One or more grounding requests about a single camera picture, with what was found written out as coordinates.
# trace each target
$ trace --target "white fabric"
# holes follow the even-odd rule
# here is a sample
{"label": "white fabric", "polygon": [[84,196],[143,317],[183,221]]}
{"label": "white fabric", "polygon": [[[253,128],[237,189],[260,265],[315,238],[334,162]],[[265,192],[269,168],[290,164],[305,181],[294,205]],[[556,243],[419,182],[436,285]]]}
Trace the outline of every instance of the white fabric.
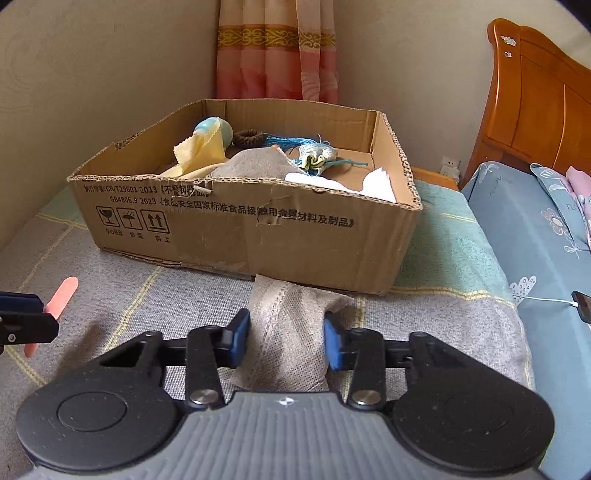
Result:
{"label": "white fabric", "polygon": [[394,191],[392,190],[390,177],[388,173],[381,168],[378,168],[365,176],[363,179],[363,190],[360,192],[348,189],[336,180],[306,175],[304,173],[288,173],[285,176],[285,179],[294,183],[306,183],[308,185],[315,185],[317,187],[324,187],[327,189],[358,193],[367,197],[373,197],[376,199],[385,200],[386,202],[396,203],[396,197],[394,196]]}

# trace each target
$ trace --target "cardboard box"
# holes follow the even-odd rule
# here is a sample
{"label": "cardboard box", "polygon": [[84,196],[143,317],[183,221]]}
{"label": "cardboard box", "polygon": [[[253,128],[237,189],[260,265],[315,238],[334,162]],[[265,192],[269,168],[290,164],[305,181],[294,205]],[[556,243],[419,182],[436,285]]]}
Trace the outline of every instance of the cardboard box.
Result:
{"label": "cardboard box", "polygon": [[[160,177],[173,147],[208,116],[234,131],[330,141],[369,163],[326,176],[361,190],[385,169],[397,203],[272,179]],[[202,100],[105,148],[68,181],[100,248],[169,266],[382,294],[422,209],[410,166],[383,113],[300,100]]]}

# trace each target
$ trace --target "curtain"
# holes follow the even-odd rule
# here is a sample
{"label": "curtain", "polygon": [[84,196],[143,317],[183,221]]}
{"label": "curtain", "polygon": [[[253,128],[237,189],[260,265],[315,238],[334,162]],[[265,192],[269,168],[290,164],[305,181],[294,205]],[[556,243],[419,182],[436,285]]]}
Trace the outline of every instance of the curtain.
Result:
{"label": "curtain", "polygon": [[218,98],[337,102],[333,0],[221,0]]}

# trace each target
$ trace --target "wooden bed frame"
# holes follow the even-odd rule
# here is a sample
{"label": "wooden bed frame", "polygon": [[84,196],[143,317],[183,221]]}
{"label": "wooden bed frame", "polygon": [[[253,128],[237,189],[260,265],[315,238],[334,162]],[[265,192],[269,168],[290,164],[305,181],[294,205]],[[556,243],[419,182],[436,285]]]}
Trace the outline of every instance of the wooden bed frame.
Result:
{"label": "wooden bed frame", "polygon": [[539,31],[504,18],[488,26],[495,70],[461,186],[485,161],[529,172],[591,172],[591,70]]}

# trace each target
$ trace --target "black phone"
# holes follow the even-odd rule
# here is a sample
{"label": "black phone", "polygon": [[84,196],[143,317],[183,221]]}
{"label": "black phone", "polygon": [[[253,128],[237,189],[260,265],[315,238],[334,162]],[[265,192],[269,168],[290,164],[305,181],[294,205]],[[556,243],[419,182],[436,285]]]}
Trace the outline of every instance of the black phone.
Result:
{"label": "black phone", "polygon": [[591,297],[579,291],[573,292],[573,300],[579,304],[577,310],[581,320],[591,324]]}

